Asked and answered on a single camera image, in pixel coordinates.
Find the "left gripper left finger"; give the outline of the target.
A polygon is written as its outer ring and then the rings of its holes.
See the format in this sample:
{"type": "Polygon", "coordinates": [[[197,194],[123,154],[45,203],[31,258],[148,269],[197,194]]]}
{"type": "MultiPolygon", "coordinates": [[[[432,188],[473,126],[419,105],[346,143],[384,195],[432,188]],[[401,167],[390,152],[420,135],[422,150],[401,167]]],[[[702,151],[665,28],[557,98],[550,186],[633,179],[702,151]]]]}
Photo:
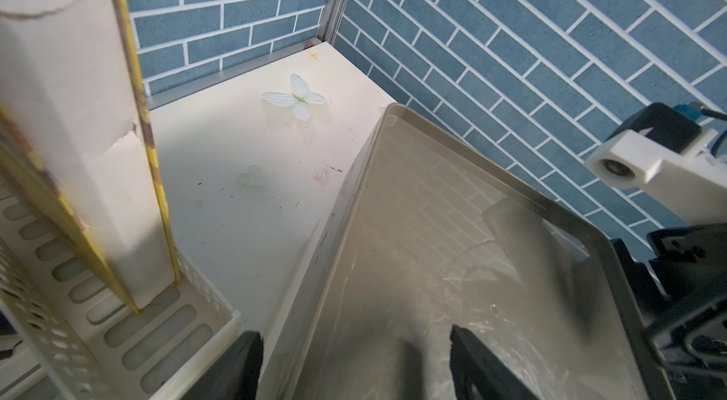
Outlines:
{"type": "Polygon", "coordinates": [[[264,343],[259,332],[245,331],[182,396],[191,400],[255,400],[264,343]]]}

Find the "olive drawer cabinet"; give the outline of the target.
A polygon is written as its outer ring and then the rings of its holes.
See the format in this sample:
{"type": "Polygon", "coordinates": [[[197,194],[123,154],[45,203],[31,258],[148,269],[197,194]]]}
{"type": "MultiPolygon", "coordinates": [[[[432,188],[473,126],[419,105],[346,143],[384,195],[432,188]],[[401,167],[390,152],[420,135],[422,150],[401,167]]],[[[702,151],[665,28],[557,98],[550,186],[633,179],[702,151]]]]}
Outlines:
{"type": "Polygon", "coordinates": [[[670,399],[609,238],[411,109],[341,189],[260,399],[452,399],[454,327],[540,399],[670,399]]]}

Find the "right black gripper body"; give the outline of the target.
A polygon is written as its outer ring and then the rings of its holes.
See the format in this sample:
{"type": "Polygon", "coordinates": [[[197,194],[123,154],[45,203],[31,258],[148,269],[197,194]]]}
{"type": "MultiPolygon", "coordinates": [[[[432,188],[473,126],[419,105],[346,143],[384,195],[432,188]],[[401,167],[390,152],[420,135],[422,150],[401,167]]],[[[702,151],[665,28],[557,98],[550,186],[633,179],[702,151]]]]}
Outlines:
{"type": "Polygon", "coordinates": [[[647,235],[655,256],[635,261],[611,241],[637,310],[646,320],[636,337],[662,368],[726,378],[726,225],[657,230],[647,235]]]}

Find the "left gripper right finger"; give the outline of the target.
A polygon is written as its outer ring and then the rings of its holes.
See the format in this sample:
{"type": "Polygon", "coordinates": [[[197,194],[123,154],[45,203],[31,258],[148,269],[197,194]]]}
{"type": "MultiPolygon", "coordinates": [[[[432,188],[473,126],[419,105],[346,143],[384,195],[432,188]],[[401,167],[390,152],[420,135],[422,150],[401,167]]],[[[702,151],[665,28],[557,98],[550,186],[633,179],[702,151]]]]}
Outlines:
{"type": "Polygon", "coordinates": [[[537,399],[471,330],[454,324],[450,341],[457,399],[537,399]]]}

